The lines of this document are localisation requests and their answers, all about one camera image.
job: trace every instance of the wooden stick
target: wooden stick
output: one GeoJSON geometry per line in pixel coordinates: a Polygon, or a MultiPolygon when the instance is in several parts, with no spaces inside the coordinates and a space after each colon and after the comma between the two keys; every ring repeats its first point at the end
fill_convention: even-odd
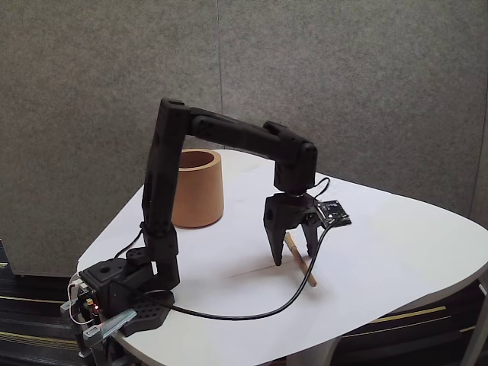
{"type": "MultiPolygon", "coordinates": [[[[295,261],[298,263],[298,265],[300,266],[300,269],[302,270],[303,274],[305,275],[308,271],[308,265],[303,260],[302,256],[300,255],[300,252],[298,252],[297,246],[295,245],[295,241],[289,232],[284,234],[284,242],[287,243],[287,246],[288,246],[291,254],[293,254],[295,261]]],[[[308,283],[312,287],[317,286],[317,281],[315,280],[313,274],[311,274],[311,273],[310,273],[310,276],[308,277],[308,283]]]]}

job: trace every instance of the cork container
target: cork container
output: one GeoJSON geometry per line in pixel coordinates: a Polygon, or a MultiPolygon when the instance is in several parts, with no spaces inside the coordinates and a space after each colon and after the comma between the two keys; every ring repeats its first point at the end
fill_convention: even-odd
{"type": "Polygon", "coordinates": [[[222,160],[218,152],[181,152],[172,222],[195,228],[218,221],[223,214],[222,160]]]}

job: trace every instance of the table leg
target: table leg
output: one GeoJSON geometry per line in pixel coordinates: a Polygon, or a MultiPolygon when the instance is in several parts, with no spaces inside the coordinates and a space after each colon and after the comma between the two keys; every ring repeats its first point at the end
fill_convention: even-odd
{"type": "Polygon", "coordinates": [[[329,366],[341,337],[287,356],[287,366],[329,366]]]}
{"type": "Polygon", "coordinates": [[[473,331],[469,345],[467,345],[466,353],[464,353],[461,366],[474,366],[478,356],[483,349],[483,346],[488,336],[488,296],[485,296],[483,307],[480,311],[480,316],[476,322],[476,328],[473,331]]]}

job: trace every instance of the black robotic arm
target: black robotic arm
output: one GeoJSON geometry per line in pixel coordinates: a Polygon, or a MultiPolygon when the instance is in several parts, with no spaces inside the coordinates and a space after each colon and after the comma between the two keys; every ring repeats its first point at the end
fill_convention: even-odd
{"type": "MultiPolygon", "coordinates": [[[[315,182],[317,149],[310,141],[280,124],[266,122],[263,127],[257,127],[209,111],[189,108],[180,101],[163,99],[144,182],[144,221],[141,228],[146,247],[128,251],[127,260],[111,259],[80,272],[81,279],[91,289],[89,296],[96,297],[106,317],[135,307],[133,295],[127,288],[171,290],[180,281],[178,240],[171,218],[186,135],[244,149],[274,160],[274,186],[283,193],[266,199],[263,219],[274,262],[281,264],[286,230],[300,224],[307,238],[309,255],[316,250],[320,220],[314,209],[315,200],[307,194],[307,190],[315,182]],[[151,262],[156,263],[157,274],[153,274],[151,262]]],[[[164,300],[173,303],[172,294],[169,291],[166,293],[164,300]]],[[[138,330],[154,329],[161,325],[164,318],[165,315],[157,321],[136,318],[123,331],[128,335],[138,330]]]]}

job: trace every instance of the white table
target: white table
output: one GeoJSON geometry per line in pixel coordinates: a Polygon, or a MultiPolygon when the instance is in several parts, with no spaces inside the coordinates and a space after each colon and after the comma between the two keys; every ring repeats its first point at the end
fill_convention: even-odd
{"type": "MultiPolygon", "coordinates": [[[[302,277],[286,246],[283,265],[274,266],[262,223],[265,198],[276,192],[274,163],[218,151],[224,215],[203,229],[177,229],[181,283],[175,304],[223,315],[272,310],[302,277]]],[[[112,258],[133,239],[143,218],[142,191],[82,255],[78,271],[112,258]]],[[[333,348],[341,335],[393,310],[448,296],[486,268],[488,231],[457,214],[335,178],[321,199],[339,200],[352,225],[327,235],[313,271],[318,286],[307,286],[283,313],[224,322],[172,311],[158,329],[119,335],[118,341],[149,365],[252,366],[297,352],[291,362],[311,365],[318,362],[311,361],[317,350],[333,348]]],[[[301,229],[292,234],[305,255],[301,229]]]]}

